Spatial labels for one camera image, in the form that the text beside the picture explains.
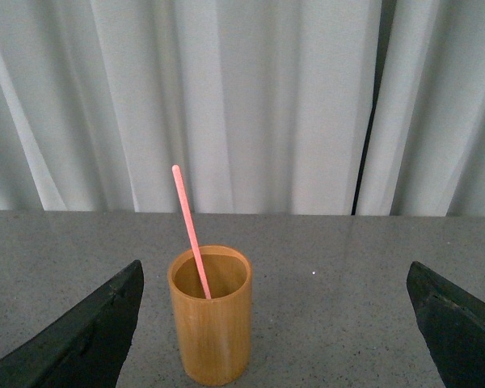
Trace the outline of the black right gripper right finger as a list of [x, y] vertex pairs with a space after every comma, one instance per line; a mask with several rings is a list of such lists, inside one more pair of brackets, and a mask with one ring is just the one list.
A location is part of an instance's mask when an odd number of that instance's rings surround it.
[[485, 387], [485, 302], [416, 261], [407, 291], [444, 385]]

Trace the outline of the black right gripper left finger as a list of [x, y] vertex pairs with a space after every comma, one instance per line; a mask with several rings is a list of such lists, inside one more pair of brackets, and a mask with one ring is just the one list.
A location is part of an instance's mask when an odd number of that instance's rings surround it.
[[133, 261], [0, 360], [0, 387], [114, 387], [132, 345], [143, 294]]

